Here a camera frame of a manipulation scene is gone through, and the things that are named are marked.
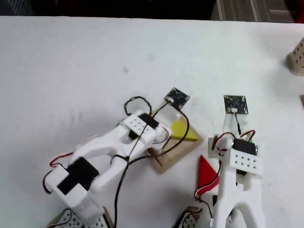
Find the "circuit board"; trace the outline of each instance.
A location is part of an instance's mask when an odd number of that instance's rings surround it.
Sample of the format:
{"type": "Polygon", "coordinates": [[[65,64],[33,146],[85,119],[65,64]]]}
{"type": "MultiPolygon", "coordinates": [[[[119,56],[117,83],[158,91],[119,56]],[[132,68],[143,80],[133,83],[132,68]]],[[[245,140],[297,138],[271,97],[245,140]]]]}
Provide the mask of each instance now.
{"type": "Polygon", "coordinates": [[[190,97],[182,91],[173,87],[173,89],[164,97],[164,100],[171,103],[174,107],[181,109],[190,97]]]}
{"type": "Polygon", "coordinates": [[[245,96],[224,95],[227,114],[248,114],[245,96]]]}

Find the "cable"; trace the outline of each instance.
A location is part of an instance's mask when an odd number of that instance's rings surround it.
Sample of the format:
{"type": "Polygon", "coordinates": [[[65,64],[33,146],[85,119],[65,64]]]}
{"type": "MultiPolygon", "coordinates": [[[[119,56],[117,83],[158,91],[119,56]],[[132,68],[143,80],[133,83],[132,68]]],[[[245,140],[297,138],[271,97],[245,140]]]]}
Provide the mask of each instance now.
{"type": "Polygon", "coordinates": [[[160,141],[160,142],[156,142],[156,143],[153,142],[152,144],[161,144],[161,143],[165,142],[169,138],[170,134],[169,134],[168,130],[166,128],[164,128],[164,127],[163,127],[163,129],[166,131],[166,138],[164,140],[160,141]]]}
{"type": "Polygon", "coordinates": [[[237,113],[234,113],[235,117],[236,117],[236,120],[237,120],[237,131],[238,131],[238,134],[241,135],[242,134],[242,131],[241,131],[241,126],[239,125],[239,122],[238,122],[238,118],[237,118],[237,113]]]}
{"type": "Polygon", "coordinates": [[[64,158],[64,157],[70,156],[70,155],[72,155],[73,153],[74,153],[74,152],[70,152],[70,153],[66,153],[66,154],[62,154],[62,155],[57,156],[56,158],[52,159],[52,160],[49,162],[49,166],[52,167],[52,168],[56,168],[55,165],[58,165],[58,164],[60,164],[60,163],[55,163],[55,164],[54,164],[55,161],[57,161],[59,158],[64,158]]]}
{"type": "Polygon", "coordinates": [[[189,213],[188,215],[186,215],[186,217],[185,217],[184,220],[182,221],[181,228],[184,227],[184,223],[185,223],[186,219],[187,219],[190,215],[199,214],[201,211],[202,211],[202,209],[200,209],[200,210],[198,210],[198,211],[195,211],[195,212],[191,212],[191,213],[189,213]]]}
{"type": "Polygon", "coordinates": [[[47,195],[51,194],[52,191],[48,190],[48,188],[46,187],[46,177],[52,172],[53,170],[49,171],[44,177],[43,177],[43,180],[42,180],[42,186],[43,186],[43,189],[44,191],[46,192],[47,195]]]}
{"type": "Polygon", "coordinates": [[[133,100],[136,100],[136,99],[142,99],[148,106],[149,106],[149,115],[152,115],[152,106],[151,104],[142,96],[134,96],[134,97],[131,97],[126,103],[124,103],[124,112],[127,114],[127,115],[131,115],[131,113],[128,112],[127,110],[127,105],[133,101],[133,100]]]}
{"type": "Polygon", "coordinates": [[[213,218],[212,212],[211,212],[211,208],[210,208],[209,204],[208,204],[206,201],[204,201],[204,200],[200,200],[199,202],[200,202],[200,203],[204,203],[204,204],[207,205],[207,207],[208,207],[208,209],[209,209],[210,216],[211,216],[211,218],[213,218]]]}
{"type": "MultiPolygon", "coordinates": [[[[153,119],[154,116],[156,116],[157,113],[158,113],[161,109],[163,109],[167,104],[168,104],[168,103],[165,103],[163,106],[161,106],[161,107],[154,113],[154,115],[152,116],[151,119],[153,119]]],[[[138,138],[137,138],[137,140],[136,140],[136,142],[135,142],[133,148],[131,149],[131,151],[130,151],[130,153],[129,153],[129,156],[127,157],[127,165],[126,165],[126,167],[125,167],[125,169],[124,169],[124,171],[123,171],[123,174],[122,174],[122,176],[121,176],[121,178],[120,178],[120,180],[119,180],[119,183],[118,183],[118,187],[117,187],[116,194],[115,194],[115,200],[114,200],[114,210],[115,210],[114,228],[117,227],[117,216],[118,216],[117,204],[118,204],[118,196],[119,196],[120,188],[121,188],[121,186],[122,186],[122,183],[123,183],[125,174],[126,174],[128,168],[129,168],[129,165],[130,165],[129,159],[130,159],[130,156],[131,156],[131,154],[132,154],[132,152],[133,152],[135,146],[137,145],[137,143],[138,143],[140,137],[142,136],[142,134],[143,134],[143,132],[144,132],[144,130],[145,130],[145,128],[147,127],[148,124],[149,124],[149,122],[148,122],[148,123],[145,125],[145,127],[143,128],[142,133],[138,136],[138,138]]]]}
{"type": "Polygon", "coordinates": [[[209,184],[205,184],[205,185],[202,185],[202,186],[196,188],[196,190],[194,191],[194,198],[195,198],[195,199],[197,199],[197,200],[200,201],[200,199],[197,197],[197,193],[198,193],[201,189],[203,189],[203,188],[205,188],[205,187],[209,187],[210,185],[212,185],[212,184],[217,180],[217,178],[218,178],[218,176],[219,176],[219,172],[220,172],[221,166],[222,166],[222,162],[219,161],[218,172],[217,172],[217,174],[215,175],[215,177],[213,178],[213,180],[212,180],[209,184]]]}
{"type": "MultiPolygon", "coordinates": [[[[233,136],[234,139],[236,139],[236,136],[232,133],[232,132],[224,132],[223,134],[221,134],[218,138],[216,138],[215,143],[213,145],[213,147],[215,148],[216,144],[226,135],[226,134],[230,134],[233,136]]],[[[219,147],[216,147],[218,151],[220,152],[225,152],[227,151],[227,149],[221,149],[219,147]]]]}
{"type": "Polygon", "coordinates": [[[62,226],[62,225],[65,225],[65,224],[69,223],[69,222],[71,221],[71,219],[72,219],[72,210],[71,210],[70,208],[66,208],[66,209],[64,210],[64,212],[66,212],[67,210],[70,211],[70,218],[69,218],[66,222],[57,223],[57,224],[54,224],[54,225],[50,225],[50,226],[48,226],[47,228],[54,228],[54,227],[62,226]]]}
{"type": "Polygon", "coordinates": [[[247,132],[245,132],[245,133],[242,133],[242,134],[240,135],[240,138],[244,137],[245,135],[248,135],[249,133],[251,133],[251,135],[250,135],[249,138],[247,139],[247,141],[249,142],[249,141],[253,138],[253,136],[256,134],[256,131],[255,131],[255,130],[250,130],[250,131],[247,131],[247,132]]]}
{"type": "Polygon", "coordinates": [[[156,157],[160,157],[160,156],[163,156],[164,154],[172,151],[174,148],[176,148],[178,145],[180,145],[182,143],[182,141],[184,141],[184,139],[186,138],[187,134],[188,134],[188,131],[189,131],[189,128],[190,128],[190,123],[189,123],[189,119],[187,118],[187,116],[178,108],[172,106],[173,108],[175,108],[177,111],[180,112],[180,114],[182,114],[184,116],[184,118],[186,119],[186,122],[187,122],[187,129],[186,129],[186,132],[184,134],[184,136],[176,143],[174,144],[171,148],[163,151],[162,153],[159,153],[159,154],[150,154],[150,155],[144,155],[144,156],[141,156],[139,158],[136,158],[134,160],[132,160],[130,162],[130,165],[139,161],[139,160],[142,160],[142,159],[145,159],[145,158],[156,158],[156,157]]]}

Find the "black wire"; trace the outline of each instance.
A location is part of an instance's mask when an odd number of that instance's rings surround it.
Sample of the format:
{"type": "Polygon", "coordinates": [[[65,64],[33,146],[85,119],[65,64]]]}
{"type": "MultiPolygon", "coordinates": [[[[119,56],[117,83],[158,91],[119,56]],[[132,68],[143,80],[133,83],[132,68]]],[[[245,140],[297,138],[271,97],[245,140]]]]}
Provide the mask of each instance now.
{"type": "Polygon", "coordinates": [[[163,142],[165,142],[168,138],[169,138],[169,132],[168,132],[168,130],[166,129],[166,128],[164,128],[163,127],[163,129],[166,131],[166,133],[167,133],[167,136],[166,136],[166,138],[164,139],[164,140],[162,140],[162,141],[160,141],[160,142],[153,142],[152,144],[160,144],[160,143],[163,143],[163,142]]]}
{"type": "Polygon", "coordinates": [[[238,131],[238,134],[241,135],[242,134],[242,131],[241,131],[241,126],[239,125],[239,122],[238,122],[238,118],[237,118],[237,113],[234,113],[235,117],[236,117],[236,120],[237,120],[237,131],[238,131]]]}
{"type": "Polygon", "coordinates": [[[183,220],[183,222],[182,222],[182,224],[181,224],[181,228],[184,227],[184,223],[185,223],[186,219],[187,219],[190,215],[198,214],[198,213],[200,213],[201,211],[202,211],[202,209],[200,209],[200,210],[198,210],[198,211],[195,211],[195,212],[191,212],[191,213],[189,213],[188,215],[186,215],[186,217],[184,218],[184,220],[183,220]]]}
{"type": "MultiPolygon", "coordinates": [[[[161,107],[154,113],[154,115],[152,116],[151,120],[152,120],[152,119],[157,115],[157,113],[158,113],[161,109],[163,109],[167,104],[168,104],[168,103],[165,103],[163,106],[161,106],[161,107]]],[[[133,148],[131,149],[131,151],[130,151],[130,153],[129,153],[129,156],[127,157],[127,165],[126,165],[126,167],[125,167],[125,169],[124,169],[124,171],[123,171],[123,174],[122,174],[122,176],[121,176],[121,178],[120,178],[120,180],[119,180],[119,183],[118,183],[118,187],[117,187],[116,194],[115,194],[115,200],[114,200],[114,212],[115,212],[115,216],[114,216],[114,228],[117,227],[117,216],[118,216],[117,203],[118,203],[118,196],[119,196],[120,188],[121,188],[121,186],[122,186],[122,183],[123,183],[125,174],[126,174],[128,168],[129,168],[129,165],[130,165],[129,159],[130,159],[130,156],[131,156],[131,154],[132,154],[132,152],[133,152],[135,146],[137,145],[137,143],[138,143],[140,137],[142,136],[142,134],[143,134],[145,128],[148,126],[148,124],[149,124],[149,122],[145,125],[144,129],[142,130],[142,133],[138,136],[138,138],[137,138],[137,140],[136,140],[136,142],[135,142],[133,148]]]]}
{"type": "Polygon", "coordinates": [[[211,218],[213,218],[212,212],[211,212],[211,208],[210,208],[209,204],[208,204],[206,201],[204,201],[204,200],[200,200],[199,202],[200,202],[200,203],[204,203],[204,204],[207,205],[207,207],[208,207],[208,209],[209,209],[210,216],[211,216],[211,218]]]}
{"type": "Polygon", "coordinates": [[[69,210],[70,211],[70,218],[66,221],[66,222],[63,222],[63,223],[58,223],[58,224],[54,224],[54,225],[50,225],[48,226],[47,228],[53,228],[53,227],[57,227],[57,226],[62,226],[62,225],[65,225],[67,223],[69,223],[72,219],[72,210],[70,208],[66,208],[65,209],[65,212],[69,210]]]}
{"type": "Polygon", "coordinates": [[[46,187],[46,177],[52,172],[53,170],[47,172],[47,174],[43,177],[43,180],[42,180],[42,186],[43,186],[43,189],[44,191],[46,192],[46,194],[51,194],[52,191],[48,190],[48,188],[46,187]]]}
{"type": "Polygon", "coordinates": [[[123,108],[124,108],[124,112],[127,114],[127,115],[131,115],[131,113],[129,113],[128,112],[128,110],[127,110],[127,105],[131,102],[131,101],[133,101],[133,100],[135,100],[135,99],[142,99],[148,106],[149,106],[149,115],[152,115],[152,106],[151,106],[151,104],[144,98],[144,97],[142,97],[142,96],[134,96],[134,97],[131,97],[130,98],[130,100],[128,100],[126,103],[124,103],[124,106],[123,106],[123,108]]]}
{"type": "Polygon", "coordinates": [[[213,178],[213,180],[212,180],[210,183],[208,183],[208,184],[204,184],[204,185],[202,185],[202,186],[197,187],[196,189],[201,189],[201,188],[204,188],[204,187],[209,186],[209,185],[211,185],[212,183],[214,183],[215,180],[216,180],[216,179],[218,178],[218,176],[219,176],[219,171],[220,171],[220,167],[221,167],[221,166],[222,166],[222,162],[219,161],[218,172],[217,172],[217,174],[215,175],[215,177],[213,178]]]}
{"type": "Polygon", "coordinates": [[[184,116],[184,118],[186,119],[186,122],[187,122],[187,129],[186,129],[186,132],[184,134],[184,136],[176,143],[174,144],[171,148],[165,150],[164,152],[160,153],[160,154],[150,154],[150,155],[145,155],[145,156],[141,156],[139,158],[136,158],[132,161],[130,161],[130,165],[132,165],[133,163],[139,161],[139,160],[142,160],[142,159],[145,159],[145,158],[156,158],[156,157],[160,157],[160,156],[163,156],[164,154],[172,151],[174,148],[176,148],[178,145],[180,145],[184,139],[186,138],[187,134],[188,134],[188,131],[189,131],[189,128],[190,128],[190,123],[189,123],[189,119],[187,118],[187,116],[178,108],[172,106],[173,108],[175,108],[177,111],[180,112],[180,114],[182,114],[184,116]]]}

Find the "small hole pattern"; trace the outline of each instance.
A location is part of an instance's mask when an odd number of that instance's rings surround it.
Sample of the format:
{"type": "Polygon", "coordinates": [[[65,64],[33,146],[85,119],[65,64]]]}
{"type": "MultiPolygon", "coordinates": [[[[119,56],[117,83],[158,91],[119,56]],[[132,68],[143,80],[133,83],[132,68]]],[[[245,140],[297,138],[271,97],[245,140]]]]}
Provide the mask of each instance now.
{"type": "Polygon", "coordinates": [[[302,59],[302,54],[304,56],[304,52],[303,52],[303,43],[304,43],[304,39],[298,44],[298,46],[295,47],[293,54],[294,54],[294,58],[295,58],[295,63],[296,64],[303,64],[303,62],[301,61],[302,59]]]}
{"type": "MultiPolygon", "coordinates": [[[[70,218],[70,212],[66,211],[63,216],[60,218],[58,223],[66,222],[70,218]]],[[[81,222],[80,218],[75,214],[72,213],[72,218],[69,223],[58,226],[58,228],[110,228],[106,225],[106,222],[104,220],[104,217],[101,216],[98,218],[92,225],[90,226],[83,226],[84,224],[81,222]]]]}
{"type": "Polygon", "coordinates": [[[237,170],[262,176],[262,160],[257,156],[231,149],[229,164],[237,170]]]}
{"type": "MultiPolygon", "coordinates": [[[[134,131],[137,135],[140,135],[146,126],[146,122],[141,118],[136,116],[135,114],[130,115],[123,121],[123,124],[128,127],[130,130],[134,131]]],[[[146,126],[144,132],[142,133],[142,138],[145,140],[149,140],[150,137],[154,137],[156,132],[149,125],[146,126]]]]}
{"type": "Polygon", "coordinates": [[[181,228],[198,228],[198,224],[197,221],[194,219],[194,217],[192,215],[188,216],[184,222],[183,227],[181,228]]]}

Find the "white plastic piece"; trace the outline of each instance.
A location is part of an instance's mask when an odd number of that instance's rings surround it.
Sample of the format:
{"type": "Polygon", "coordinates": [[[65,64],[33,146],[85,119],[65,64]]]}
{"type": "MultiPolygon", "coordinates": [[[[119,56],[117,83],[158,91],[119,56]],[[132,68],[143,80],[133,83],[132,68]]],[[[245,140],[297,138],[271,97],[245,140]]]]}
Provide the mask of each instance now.
{"type": "Polygon", "coordinates": [[[154,129],[147,125],[146,122],[137,115],[126,118],[121,124],[134,131],[137,135],[141,135],[141,140],[144,143],[149,143],[151,138],[155,138],[156,136],[154,129]]]}
{"type": "Polygon", "coordinates": [[[67,195],[64,195],[57,186],[67,176],[68,172],[59,165],[46,177],[46,184],[81,217],[84,223],[90,224],[92,220],[103,213],[103,210],[94,203],[89,193],[80,184],[77,184],[67,195]]]}
{"type": "MultiPolygon", "coordinates": [[[[246,114],[237,115],[237,120],[240,124],[241,131],[244,132],[244,129],[247,129],[247,117],[246,114]]],[[[232,132],[235,136],[238,136],[238,125],[237,120],[234,114],[226,114],[224,123],[223,123],[223,132],[232,132]]]]}
{"type": "MultiPolygon", "coordinates": [[[[65,223],[70,219],[70,211],[67,210],[59,219],[57,223],[65,223]]],[[[90,224],[84,224],[83,221],[72,212],[72,217],[68,223],[62,226],[58,226],[59,228],[111,228],[107,226],[107,222],[105,221],[103,215],[99,216],[90,224]]]]}
{"type": "Polygon", "coordinates": [[[214,221],[213,221],[213,219],[211,219],[210,224],[209,224],[209,228],[213,228],[213,223],[214,223],[214,221]]]}
{"type": "MultiPolygon", "coordinates": [[[[77,148],[72,155],[70,164],[74,163],[80,157],[90,159],[100,155],[110,155],[113,157],[115,154],[123,157],[129,156],[131,161],[148,148],[153,147],[160,149],[166,142],[153,144],[154,140],[163,133],[164,129],[169,133],[169,136],[172,134],[172,130],[162,123],[159,123],[156,129],[151,128],[138,117],[142,113],[142,111],[137,111],[135,114],[130,115],[104,136],[91,137],[87,143],[77,148]],[[131,130],[137,135],[141,135],[143,130],[144,132],[139,140],[136,138],[132,141],[126,141],[125,139],[128,138],[131,130]]],[[[77,184],[67,195],[64,195],[57,186],[68,176],[68,172],[61,166],[57,166],[46,177],[46,184],[60,196],[82,221],[89,224],[96,216],[100,215],[100,207],[95,204],[90,194],[96,194],[102,191],[109,181],[125,169],[126,165],[127,161],[124,159],[113,157],[110,168],[94,178],[89,191],[85,190],[80,184],[77,184]]]]}
{"type": "Polygon", "coordinates": [[[230,166],[237,170],[262,175],[262,159],[233,148],[230,149],[230,166]]]}
{"type": "Polygon", "coordinates": [[[243,178],[244,188],[239,188],[236,186],[237,169],[231,164],[231,161],[235,162],[231,158],[235,155],[235,152],[227,151],[222,157],[218,201],[214,208],[214,228],[226,227],[226,219],[233,208],[242,212],[247,228],[265,228],[261,200],[262,172],[247,173],[243,178]]]}
{"type": "Polygon", "coordinates": [[[217,158],[217,159],[222,159],[224,153],[226,152],[221,152],[217,149],[219,148],[230,148],[232,145],[232,137],[227,135],[226,137],[222,138],[219,143],[217,143],[217,146],[212,150],[212,144],[213,144],[213,139],[214,138],[208,138],[208,156],[209,158],[217,158]]]}

